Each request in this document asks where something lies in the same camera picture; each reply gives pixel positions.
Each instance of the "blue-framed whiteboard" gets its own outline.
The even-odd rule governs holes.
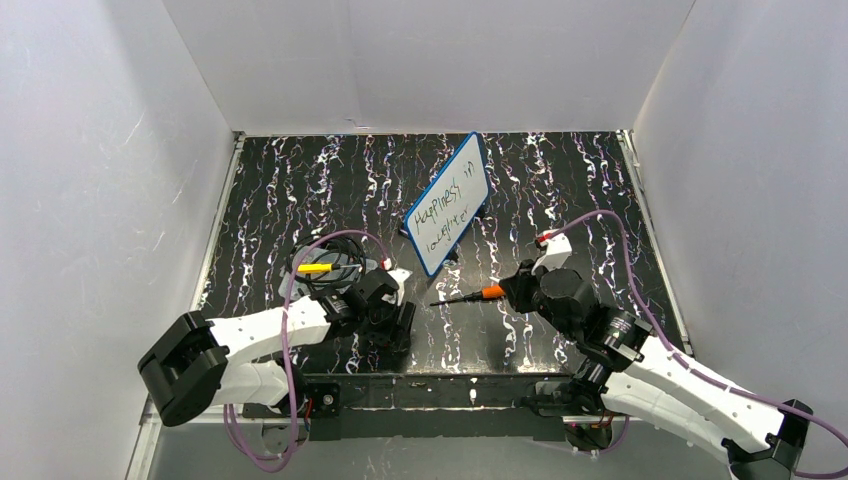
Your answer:
[[[480,134],[471,132],[403,218],[415,253],[431,277],[489,198],[485,151]]]

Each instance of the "white wall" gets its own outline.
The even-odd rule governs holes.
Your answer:
[[[848,4],[698,1],[635,126],[695,353],[848,430]],[[807,471],[848,452],[813,428]]]
[[[165,0],[235,130],[630,128],[693,0]]]
[[[230,129],[159,2],[0,6],[0,478],[122,478]]]

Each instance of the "black marble table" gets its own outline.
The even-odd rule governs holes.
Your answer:
[[[433,279],[397,230],[465,135],[247,138],[208,272],[203,314],[239,316],[280,306],[284,259],[298,236],[318,229],[364,229],[383,239],[399,266],[413,271],[407,298],[419,308],[411,349],[391,355],[357,337],[336,339],[294,352],[304,373],[499,376],[506,381],[567,375],[582,356],[535,315],[513,314],[502,302],[426,305],[513,274],[520,260],[536,257],[533,239],[540,232],[606,208],[624,220],[641,293],[669,338],[681,346],[615,133],[483,137],[492,185],[487,215],[476,219],[459,243],[458,264]],[[638,313],[614,225],[587,221],[569,240],[574,253],[567,266],[589,279],[603,301]],[[364,244],[377,255],[373,244]]]

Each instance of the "robotic arm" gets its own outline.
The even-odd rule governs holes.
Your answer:
[[[287,318],[289,345],[358,333],[377,345],[403,348],[415,313],[415,305],[403,301],[409,275],[377,268],[344,293],[324,288],[297,300]],[[213,405],[287,409],[288,378],[272,357],[281,350],[282,310],[212,320],[200,312],[181,316],[138,364],[163,425],[181,425]],[[297,394],[297,404],[305,405],[305,389]]]
[[[531,407],[633,415],[727,462],[740,480],[791,478],[809,421],[733,394],[735,383],[682,360],[683,352],[668,350],[650,323],[600,303],[590,283],[562,268],[571,253],[563,234],[542,238],[544,254],[523,261],[500,286],[516,312],[537,312],[587,358],[573,381],[537,395]],[[797,400],[786,404],[812,413]]]

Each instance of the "blue frame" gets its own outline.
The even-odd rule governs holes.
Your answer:
[[[445,173],[445,170],[447,170],[450,164],[456,159],[457,154],[462,151],[462,148],[465,146],[465,144],[468,143],[468,141],[474,137],[477,138],[477,145],[480,147],[480,164],[483,166],[483,172],[486,173],[486,198],[483,199],[483,203],[481,203],[477,207],[477,210],[474,211],[474,215],[476,216],[477,212],[480,211],[480,207],[486,204],[486,201],[489,199],[489,195],[492,194],[492,183],[489,180],[489,172],[486,171],[486,146],[483,144],[483,137],[479,133],[471,132],[468,134],[467,137],[465,137],[465,140],[463,140],[459,147],[454,151],[451,158],[449,158],[448,161],[445,162],[444,166],[442,166],[442,169],[439,170],[438,174],[436,174],[436,178],[434,178],[433,181],[430,182],[430,185],[427,186],[424,192],[418,197],[418,200],[416,200],[415,203],[412,204],[412,207],[409,208],[409,211],[406,212],[406,215],[403,217],[403,228],[406,229],[407,232],[412,232],[412,230],[409,228],[409,218],[412,216],[412,212],[415,211],[415,208],[418,206],[419,203],[421,203],[421,200],[423,200],[424,197],[427,196],[427,193],[430,191],[431,188],[433,188],[433,184],[436,183],[439,178],[442,177],[442,174]],[[474,217],[471,217],[471,221],[468,222],[468,225],[465,226],[465,228],[462,230],[462,233],[460,233],[459,236],[456,237],[456,241],[453,243],[453,247],[448,250],[448,253],[450,253],[454,248],[456,248],[456,245],[460,242],[460,240],[462,240],[462,237],[465,236],[465,232],[468,231],[468,228],[473,222]],[[418,261],[421,262],[421,266],[424,267],[424,271],[427,273],[427,276],[434,277],[437,273],[439,273],[439,270],[442,269],[442,266],[445,263],[445,258],[448,258],[447,255],[445,255],[445,257],[442,258],[442,260],[439,262],[439,266],[436,267],[436,270],[434,270],[433,272],[429,272],[427,270],[427,265],[424,263],[424,257],[421,256],[421,251],[418,249],[418,245],[415,243],[415,240],[412,239],[411,233],[409,235],[409,241],[415,248],[415,254],[418,255]]]

